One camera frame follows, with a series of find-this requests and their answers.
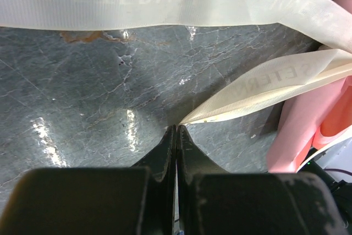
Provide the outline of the pink wrapping paper sheet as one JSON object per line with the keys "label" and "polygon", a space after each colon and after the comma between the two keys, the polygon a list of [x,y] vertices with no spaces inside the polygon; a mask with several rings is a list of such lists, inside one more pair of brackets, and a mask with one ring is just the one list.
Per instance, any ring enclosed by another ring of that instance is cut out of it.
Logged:
{"label": "pink wrapping paper sheet", "polygon": [[285,102],[266,159],[270,173],[296,173],[316,155],[351,138],[351,76]]}

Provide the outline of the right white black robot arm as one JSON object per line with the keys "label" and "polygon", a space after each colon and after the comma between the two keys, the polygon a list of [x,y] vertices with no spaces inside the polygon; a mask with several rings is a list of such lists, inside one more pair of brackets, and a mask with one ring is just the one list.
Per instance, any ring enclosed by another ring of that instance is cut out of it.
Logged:
{"label": "right white black robot arm", "polygon": [[301,171],[319,176],[330,189],[341,215],[351,218],[351,139],[318,154]]}

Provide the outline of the cream ribbon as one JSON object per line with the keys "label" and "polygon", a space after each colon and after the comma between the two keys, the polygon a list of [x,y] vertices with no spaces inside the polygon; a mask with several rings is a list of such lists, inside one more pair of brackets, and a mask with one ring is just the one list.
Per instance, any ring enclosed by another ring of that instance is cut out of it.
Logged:
{"label": "cream ribbon", "polygon": [[325,45],[283,56],[238,77],[184,124],[238,118],[351,74],[351,14],[332,0],[1,0],[1,26],[101,31],[158,25],[279,23]]}

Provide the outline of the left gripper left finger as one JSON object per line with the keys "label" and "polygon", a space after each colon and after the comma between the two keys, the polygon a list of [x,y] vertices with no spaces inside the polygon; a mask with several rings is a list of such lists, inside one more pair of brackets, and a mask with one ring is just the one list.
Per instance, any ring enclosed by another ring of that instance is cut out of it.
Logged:
{"label": "left gripper left finger", "polygon": [[1,234],[173,234],[177,129],[130,167],[38,168],[15,186]]}

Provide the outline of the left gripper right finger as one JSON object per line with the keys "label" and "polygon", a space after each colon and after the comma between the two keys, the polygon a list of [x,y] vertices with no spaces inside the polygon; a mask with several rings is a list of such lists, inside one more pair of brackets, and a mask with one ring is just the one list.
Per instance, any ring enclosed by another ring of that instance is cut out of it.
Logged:
{"label": "left gripper right finger", "polygon": [[185,234],[346,234],[330,190],[312,173],[230,173],[179,126],[180,227]]}

